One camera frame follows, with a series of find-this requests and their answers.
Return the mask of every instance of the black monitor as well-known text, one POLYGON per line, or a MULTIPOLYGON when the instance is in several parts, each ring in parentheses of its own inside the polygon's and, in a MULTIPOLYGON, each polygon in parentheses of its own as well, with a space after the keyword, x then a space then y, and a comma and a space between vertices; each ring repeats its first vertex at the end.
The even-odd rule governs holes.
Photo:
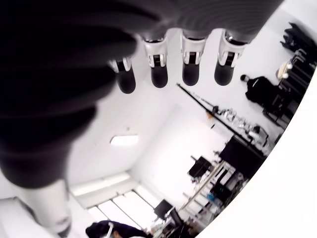
POLYGON ((173 206, 163 199, 163 201, 160 202, 156 208, 154 208, 154 213, 162 220, 165 220, 166 213, 168 213, 172 208, 173 206))

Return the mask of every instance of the black hair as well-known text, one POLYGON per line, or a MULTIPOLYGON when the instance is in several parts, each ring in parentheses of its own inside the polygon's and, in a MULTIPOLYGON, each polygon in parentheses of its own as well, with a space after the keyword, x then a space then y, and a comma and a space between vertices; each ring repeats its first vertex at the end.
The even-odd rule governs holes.
POLYGON ((122 238, 130 238, 130 237, 145 237, 152 238, 151 235, 146 234, 145 232, 136 229, 135 227, 122 224, 114 221, 100 221, 98 223, 92 223, 92 225, 86 228, 86 234, 89 238, 100 238, 104 236, 109 231, 109 222, 113 223, 113 229, 111 234, 114 231, 117 231, 122 238))

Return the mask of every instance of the black fingertip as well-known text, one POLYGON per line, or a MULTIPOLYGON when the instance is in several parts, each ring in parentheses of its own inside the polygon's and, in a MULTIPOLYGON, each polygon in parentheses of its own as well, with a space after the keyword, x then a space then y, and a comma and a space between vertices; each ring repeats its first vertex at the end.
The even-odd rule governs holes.
POLYGON ((119 88, 125 94, 133 93, 136 87, 133 68, 119 72, 116 76, 119 88))
POLYGON ((194 86, 199 79, 199 64, 183 63, 183 81, 188 86, 194 86))
POLYGON ((152 83, 157 88, 163 88, 167 85, 168 75, 167 75, 167 67, 156 66, 154 68, 151 67, 151 78, 152 83))
POLYGON ((220 65, 219 62, 216 65, 215 71, 214 71, 214 79, 217 82, 217 84, 221 86, 226 86, 231 82, 233 75, 233 68, 228 65, 220 65))

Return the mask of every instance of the white wall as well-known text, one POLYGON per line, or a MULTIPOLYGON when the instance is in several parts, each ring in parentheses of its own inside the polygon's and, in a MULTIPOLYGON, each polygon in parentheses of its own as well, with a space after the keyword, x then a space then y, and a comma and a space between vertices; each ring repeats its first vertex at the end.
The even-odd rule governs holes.
MULTIPOLYGON (((86 238, 85 229, 94 222, 94 219, 72 196, 70 196, 69 208, 72 213, 72 230, 68 237, 86 238)), ((15 199, 0 201, 0 223, 7 238, 54 237, 30 218, 15 199)))
POLYGON ((191 194, 193 189, 187 175, 195 163, 190 156, 202 155, 212 161, 213 150, 222 150, 228 139, 178 108, 130 174, 160 199, 179 208, 186 200, 182 193, 191 194))

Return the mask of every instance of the window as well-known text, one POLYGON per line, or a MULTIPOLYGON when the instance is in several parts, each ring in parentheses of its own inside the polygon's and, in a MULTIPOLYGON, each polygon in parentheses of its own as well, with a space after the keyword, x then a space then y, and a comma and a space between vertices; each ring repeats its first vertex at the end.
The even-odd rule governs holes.
POLYGON ((133 191, 114 198, 113 202, 142 228, 149 227, 157 218, 153 207, 133 191))
POLYGON ((129 218, 117 205, 111 200, 104 202, 98 206, 98 208, 107 214, 110 220, 127 224, 129 226, 140 229, 140 227, 129 218))
POLYGON ((106 217, 105 214, 98 209, 98 207, 92 207, 88 209, 88 212, 92 215, 93 218, 95 218, 97 222, 108 220, 108 217, 106 217))
POLYGON ((135 191, 129 191, 96 207, 90 208, 88 212, 98 222, 101 220, 111 220, 138 229, 149 227, 157 218, 153 207, 135 191))

